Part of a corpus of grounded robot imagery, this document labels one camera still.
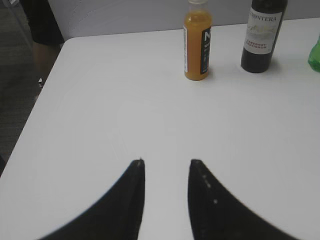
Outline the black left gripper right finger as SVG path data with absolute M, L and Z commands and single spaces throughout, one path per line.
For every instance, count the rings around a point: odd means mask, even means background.
M 237 200 L 200 159 L 188 175 L 188 211 L 195 240 L 290 240 Z

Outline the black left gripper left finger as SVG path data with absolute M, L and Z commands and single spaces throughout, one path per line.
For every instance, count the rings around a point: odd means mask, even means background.
M 145 163 L 133 160 L 89 209 L 44 240 L 137 240 L 145 204 Z

